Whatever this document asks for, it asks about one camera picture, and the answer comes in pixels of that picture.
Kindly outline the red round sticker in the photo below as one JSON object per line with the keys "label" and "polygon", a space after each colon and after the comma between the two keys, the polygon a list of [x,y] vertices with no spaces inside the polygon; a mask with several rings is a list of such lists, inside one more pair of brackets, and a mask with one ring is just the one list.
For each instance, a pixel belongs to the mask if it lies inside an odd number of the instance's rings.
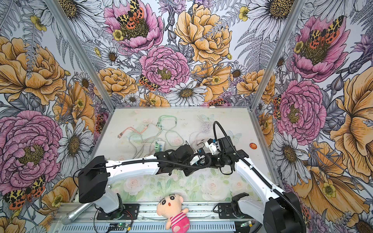
{"label": "red round sticker", "polygon": [[253,150],[256,150],[257,149],[257,144],[250,143],[250,148],[253,149]]}

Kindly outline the white blue power strip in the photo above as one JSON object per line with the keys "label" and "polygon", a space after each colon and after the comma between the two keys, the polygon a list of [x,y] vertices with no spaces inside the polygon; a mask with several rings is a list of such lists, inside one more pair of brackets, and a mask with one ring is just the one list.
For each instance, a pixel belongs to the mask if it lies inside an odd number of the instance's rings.
{"label": "white blue power strip", "polygon": [[154,152],[165,151],[165,141],[156,141],[154,145]]}

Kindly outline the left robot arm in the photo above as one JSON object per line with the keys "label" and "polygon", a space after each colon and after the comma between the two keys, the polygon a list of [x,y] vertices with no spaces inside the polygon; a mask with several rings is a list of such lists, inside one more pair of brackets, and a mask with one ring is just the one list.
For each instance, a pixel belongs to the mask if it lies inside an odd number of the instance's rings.
{"label": "left robot arm", "polygon": [[78,173],[78,194],[81,204],[93,203],[102,212],[123,211],[120,195],[111,190],[115,182],[141,175],[169,174],[181,170],[185,175],[210,167],[212,154],[203,149],[193,150],[188,144],[176,150],[156,152],[144,158],[126,161],[95,157]]}

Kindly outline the plush doll pink dress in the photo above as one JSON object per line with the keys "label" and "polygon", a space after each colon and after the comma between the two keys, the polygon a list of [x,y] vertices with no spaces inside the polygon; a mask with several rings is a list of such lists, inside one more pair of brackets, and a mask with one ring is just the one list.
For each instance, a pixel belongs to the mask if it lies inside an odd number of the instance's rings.
{"label": "plush doll pink dress", "polygon": [[157,205],[156,213],[167,219],[166,230],[173,233],[186,233],[190,228],[187,217],[188,208],[182,208],[184,199],[178,194],[170,194],[161,199]]}

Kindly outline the green plug adapter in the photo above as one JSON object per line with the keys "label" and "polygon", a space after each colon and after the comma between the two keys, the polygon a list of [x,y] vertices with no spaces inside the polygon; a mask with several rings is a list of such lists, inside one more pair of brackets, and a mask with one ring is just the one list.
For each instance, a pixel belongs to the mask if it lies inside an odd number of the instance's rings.
{"label": "green plug adapter", "polygon": [[154,147],[154,151],[155,152],[160,152],[161,151],[161,145],[156,144],[155,147]]}

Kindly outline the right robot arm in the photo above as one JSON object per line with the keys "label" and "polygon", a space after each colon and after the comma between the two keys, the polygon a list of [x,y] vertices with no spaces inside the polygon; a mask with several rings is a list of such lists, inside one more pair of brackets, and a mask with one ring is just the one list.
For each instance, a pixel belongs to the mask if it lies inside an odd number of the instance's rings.
{"label": "right robot arm", "polygon": [[285,192],[268,179],[245,151],[235,149],[229,137],[209,139],[205,146],[211,152],[212,168],[229,166],[249,183],[260,198],[256,201],[245,192],[234,196],[231,199],[231,208],[236,217],[250,216],[261,223],[268,233],[307,231],[296,195]]}

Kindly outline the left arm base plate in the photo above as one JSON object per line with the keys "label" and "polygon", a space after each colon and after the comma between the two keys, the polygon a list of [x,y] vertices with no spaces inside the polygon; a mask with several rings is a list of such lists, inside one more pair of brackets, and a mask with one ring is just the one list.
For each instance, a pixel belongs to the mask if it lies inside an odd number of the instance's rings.
{"label": "left arm base plate", "polygon": [[122,204],[119,209],[111,212],[105,213],[102,208],[99,208],[99,213],[97,214],[97,220],[136,220],[139,214],[140,204],[130,203]]}

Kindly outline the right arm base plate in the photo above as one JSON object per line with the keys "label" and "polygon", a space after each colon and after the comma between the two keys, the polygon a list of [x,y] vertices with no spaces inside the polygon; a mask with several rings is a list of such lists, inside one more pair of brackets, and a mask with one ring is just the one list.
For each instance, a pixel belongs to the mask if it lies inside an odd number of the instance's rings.
{"label": "right arm base plate", "polygon": [[219,219],[250,219],[249,215],[239,213],[238,210],[234,211],[231,203],[218,203],[213,209],[217,213]]}

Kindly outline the silver microphone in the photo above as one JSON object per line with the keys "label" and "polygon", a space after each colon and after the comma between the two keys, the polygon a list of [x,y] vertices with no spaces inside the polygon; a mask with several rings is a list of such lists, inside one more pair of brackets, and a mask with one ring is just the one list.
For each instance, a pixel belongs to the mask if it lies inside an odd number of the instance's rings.
{"label": "silver microphone", "polygon": [[61,223],[63,225],[69,225],[73,223],[85,210],[87,210],[93,203],[84,203],[75,208],[74,210],[68,212],[62,219]]}

